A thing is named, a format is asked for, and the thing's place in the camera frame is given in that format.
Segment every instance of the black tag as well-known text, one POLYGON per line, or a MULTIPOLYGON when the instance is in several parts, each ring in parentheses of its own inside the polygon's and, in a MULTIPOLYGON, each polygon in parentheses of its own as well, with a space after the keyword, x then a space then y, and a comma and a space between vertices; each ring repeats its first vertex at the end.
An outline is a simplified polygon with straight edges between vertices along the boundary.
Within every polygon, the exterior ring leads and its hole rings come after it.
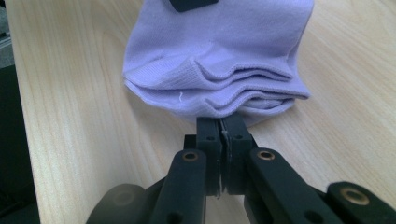
POLYGON ((219 0, 169 0, 178 12, 185 12, 217 3, 219 0))

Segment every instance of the sock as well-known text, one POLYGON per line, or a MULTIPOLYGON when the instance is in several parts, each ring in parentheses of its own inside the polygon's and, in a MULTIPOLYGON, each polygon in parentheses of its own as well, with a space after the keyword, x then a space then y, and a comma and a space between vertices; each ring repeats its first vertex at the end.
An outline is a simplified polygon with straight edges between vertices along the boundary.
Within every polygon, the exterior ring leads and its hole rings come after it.
POLYGON ((247 125, 306 99, 297 49, 313 0, 220 0, 176 12, 145 0, 125 52, 125 85, 184 119, 242 114, 247 125))

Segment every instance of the black object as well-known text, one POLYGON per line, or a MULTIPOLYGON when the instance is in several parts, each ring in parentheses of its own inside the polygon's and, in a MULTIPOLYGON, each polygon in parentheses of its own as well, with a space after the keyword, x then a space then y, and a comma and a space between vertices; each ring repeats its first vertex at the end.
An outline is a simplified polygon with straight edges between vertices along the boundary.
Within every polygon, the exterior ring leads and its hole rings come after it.
POLYGON ((17 72, 11 65, 0 69, 0 223, 39 223, 35 207, 17 72))
POLYGON ((88 223, 205 223, 205 196, 224 189, 245 195, 251 223, 396 223, 396 212, 361 186, 334 183, 324 193, 307 185, 278 152, 257 146, 237 114, 198 118, 184 148, 166 178, 146 190, 121 185, 139 189, 124 195, 123 207, 114 203, 124 192, 115 187, 88 223))
POLYGON ((217 3, 219 0, 169 0, 178 12, 185 12, 217 3))

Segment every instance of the wood grain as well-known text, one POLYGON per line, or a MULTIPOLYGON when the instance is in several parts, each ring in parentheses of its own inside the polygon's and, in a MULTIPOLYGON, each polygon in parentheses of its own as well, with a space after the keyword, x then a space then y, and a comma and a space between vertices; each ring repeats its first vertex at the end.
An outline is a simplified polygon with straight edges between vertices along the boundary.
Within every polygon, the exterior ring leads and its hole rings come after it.
MULTIPOLYGON (((122 84, 140 1, 7 1, 42 223, 84 223, 121 183, 166 175, 195 127, 122 84)), ((312 98, 250 128, 312 186, 365 186, 396 207, 396 3, 317 0, 300 47, 312 98)), ((208 199, 206 223, 248 223, 242 198, 208 199)))

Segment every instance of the folded sock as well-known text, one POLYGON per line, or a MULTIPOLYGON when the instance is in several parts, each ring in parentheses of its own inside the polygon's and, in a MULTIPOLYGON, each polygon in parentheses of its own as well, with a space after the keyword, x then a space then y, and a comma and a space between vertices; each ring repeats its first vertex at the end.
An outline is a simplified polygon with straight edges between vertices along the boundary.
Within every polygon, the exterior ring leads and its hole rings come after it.
POLYGON ((126 86, 177 116, 247 125, 280 114, 309 91, 299 79, 297 48, 313 0, 220 0, 176 12, 146 0, 128 41, 126 86))

